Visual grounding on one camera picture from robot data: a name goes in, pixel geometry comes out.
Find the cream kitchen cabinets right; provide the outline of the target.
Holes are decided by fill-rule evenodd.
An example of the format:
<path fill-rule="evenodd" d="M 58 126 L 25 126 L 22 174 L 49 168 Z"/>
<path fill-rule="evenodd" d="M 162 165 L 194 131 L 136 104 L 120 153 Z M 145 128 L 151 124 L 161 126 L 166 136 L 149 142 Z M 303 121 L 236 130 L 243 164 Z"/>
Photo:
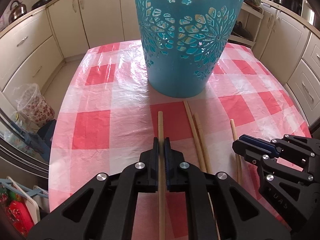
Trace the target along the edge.
<path fill-rule="evenodd" d="M 319 30 L 289 9 L 262 0 L 253 53 L 287 89 L 310 126 L 319 122 Z"/>

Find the cream kitchen cabinets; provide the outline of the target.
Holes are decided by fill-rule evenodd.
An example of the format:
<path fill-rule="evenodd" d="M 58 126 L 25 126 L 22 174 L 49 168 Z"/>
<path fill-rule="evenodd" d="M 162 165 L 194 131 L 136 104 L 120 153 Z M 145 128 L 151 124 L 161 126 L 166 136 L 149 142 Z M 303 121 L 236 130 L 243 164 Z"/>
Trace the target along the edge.
<path fill-rule="evenodd" d="M 43 86 L 66 59 L 138 38 L 134 0 L 53 0 L 1 32 L 1 92 Z"/>
<path fill-rule="evenodd" d="M 319 30 L 289 9 L 262 0 L 253 53 L 287 89 L 310 126 L 319 122 Z"/>

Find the cream kitchen cabinets left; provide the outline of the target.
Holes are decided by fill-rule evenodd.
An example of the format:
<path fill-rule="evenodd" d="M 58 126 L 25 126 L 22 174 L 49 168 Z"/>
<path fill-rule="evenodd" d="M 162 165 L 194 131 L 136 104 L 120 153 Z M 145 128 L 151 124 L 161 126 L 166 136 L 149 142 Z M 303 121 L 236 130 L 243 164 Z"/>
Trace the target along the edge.
<path fill-rule="evenodd" d="M 43 86 L 66 59 L 138 38 L 134 0 L 53 0 L 1 32 L 1 92 Z"/>

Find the short wooden chopstick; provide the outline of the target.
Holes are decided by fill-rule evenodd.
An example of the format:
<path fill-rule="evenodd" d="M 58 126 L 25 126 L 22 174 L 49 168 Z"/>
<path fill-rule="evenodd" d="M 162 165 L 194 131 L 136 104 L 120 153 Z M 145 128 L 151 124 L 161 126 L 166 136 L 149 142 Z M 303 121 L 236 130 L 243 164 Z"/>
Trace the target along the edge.
<path fill-rule="evenodd" d="M 197 113 L 194 114 L 194 119 L 195 119 L 195 123 L 196 123 L 196 128 L 199 134 L 199 139 L 200 139 L 200 144 L 201 144 L 201 148 L 202 148 L 202 154 L 203 154 L 203 158 L 204 158 L 204 163 L 206 165 L 206 172 L 212 174 L 212 167 L 211 167 L 211 163 L 210 163 L 210 156 L 208 153 L 208 148 L 206 146 L 206 142 L 205 142 L 205 138 L 204 138 L 204 133 L 203 133 L 203 128 L 200 122 L 200 118 L 199 115 Z"/>

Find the long wooden chopstick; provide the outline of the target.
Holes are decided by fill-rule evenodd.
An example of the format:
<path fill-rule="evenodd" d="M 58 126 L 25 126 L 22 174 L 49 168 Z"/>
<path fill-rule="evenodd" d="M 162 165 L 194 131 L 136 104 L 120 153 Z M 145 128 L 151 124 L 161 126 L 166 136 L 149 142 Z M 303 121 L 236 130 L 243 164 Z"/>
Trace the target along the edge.
<path fill-rule="evenodd" d="M 196 148 L 196 153 L 197 153 L 197 157 L 198 157 L 198 161 L 199 161 L 199 165 L 200 165 L 200 169 L 202 172 L 207 172 L 206 169 L 206 163 L 204 161 L 204 157 L 203 157 L 203 153 L 202 153 L 202 148 L 201 148 L 201 144 L 200 144 L 200 140 L 197 134 L 197 130 L 196 130 L 196 126 L 193 120 L 193 116 L 191 114 L 191 110 L 189 107 L 189 104 L 186 100 L 183 101 L 184 107 L 185 107 L 185 111 L 189 120 L 189 124 L 191 127 L 191 132 L 193 134 L 193 139 L 194 139 L 194 144 L 195 144 L 195 148 Z"/>

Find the red floral bag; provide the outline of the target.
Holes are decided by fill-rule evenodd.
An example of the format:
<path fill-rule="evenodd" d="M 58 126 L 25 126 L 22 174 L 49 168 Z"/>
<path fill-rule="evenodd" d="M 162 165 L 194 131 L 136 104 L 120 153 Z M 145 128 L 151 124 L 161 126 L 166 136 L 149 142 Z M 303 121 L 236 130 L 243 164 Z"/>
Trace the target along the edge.
<path fill-rule="evenodd" d="M 1 210 L 14 229 L 22 237 L 27 238 L 34 222 L 22 197 L 1 187 Z"/>

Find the red white checkered tablecloth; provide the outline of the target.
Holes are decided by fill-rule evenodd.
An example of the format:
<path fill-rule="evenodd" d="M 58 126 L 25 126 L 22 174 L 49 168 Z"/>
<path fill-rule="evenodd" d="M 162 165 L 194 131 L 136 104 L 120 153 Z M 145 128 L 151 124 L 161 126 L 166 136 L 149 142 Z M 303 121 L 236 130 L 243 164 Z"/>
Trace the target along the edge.
<path fill-rule="evenodd" d="M 129 41 L 87 51 L 66 64 L 45 92 L 57 118 L 49 163 L 53 210 L 96 174 L 116 174 L 136 163 L 158 135 L 197 165 L 185 110 L 198 114 L 213 172 L 237 177 L 231 121 L 238 135 L 264 140 L 309 137 L 307 123 L 276 78 L 247 47 L 227 44 L 205 89 L 187 100 L 171 98 L 148 82 L 142 44 Z"/>

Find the white shelf rack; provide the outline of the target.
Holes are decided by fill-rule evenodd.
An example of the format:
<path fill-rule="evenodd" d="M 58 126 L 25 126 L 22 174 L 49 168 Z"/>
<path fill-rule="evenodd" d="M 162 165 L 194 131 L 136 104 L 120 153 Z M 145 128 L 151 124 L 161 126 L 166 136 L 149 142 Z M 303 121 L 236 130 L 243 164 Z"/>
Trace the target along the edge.
<path fill-rule="evenodd" d="M 236 20 L 238 27 L 236 27 L 236 31 L 232 32 L 228 42 L 241 44 L 252 49 L 255 45 L 263 18 L 264 10 L 262 5 L 252 7 L 243 3 Z"/>

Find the floral plastic container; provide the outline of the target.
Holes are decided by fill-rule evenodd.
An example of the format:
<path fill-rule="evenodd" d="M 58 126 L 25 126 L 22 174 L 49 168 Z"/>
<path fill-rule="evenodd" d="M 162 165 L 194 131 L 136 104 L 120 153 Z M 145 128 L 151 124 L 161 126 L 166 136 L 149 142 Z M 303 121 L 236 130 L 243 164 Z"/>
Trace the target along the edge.
<path fill-rule="evenodd" d="M 14 89 L 17 110 L 39 128 L 54 120 L 55 112 L 41 94 L 39 85 L 26 83 Z"/>

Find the teal perforated plastic basket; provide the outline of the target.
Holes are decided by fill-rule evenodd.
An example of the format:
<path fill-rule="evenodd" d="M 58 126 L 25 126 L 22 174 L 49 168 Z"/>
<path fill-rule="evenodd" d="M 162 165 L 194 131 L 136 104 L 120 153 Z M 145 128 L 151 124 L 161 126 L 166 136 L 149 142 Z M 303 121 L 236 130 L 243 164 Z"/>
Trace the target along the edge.
<path fill-rule="evenodd" d="M 244 0 L 135 0 L 148 81 L 158 92 L 201 93 Z"/>

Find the metal kettle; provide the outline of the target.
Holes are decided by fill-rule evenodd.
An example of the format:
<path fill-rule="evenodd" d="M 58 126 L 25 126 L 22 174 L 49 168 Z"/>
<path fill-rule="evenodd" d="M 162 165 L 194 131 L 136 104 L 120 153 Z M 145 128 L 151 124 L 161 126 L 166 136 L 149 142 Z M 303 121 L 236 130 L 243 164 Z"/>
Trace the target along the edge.
<path fill-rule="evenodd" d="M 10 5 L 9 23 L 16 21 L 27 13 L 27 7 L 22 2 L 14 0 Z"/>

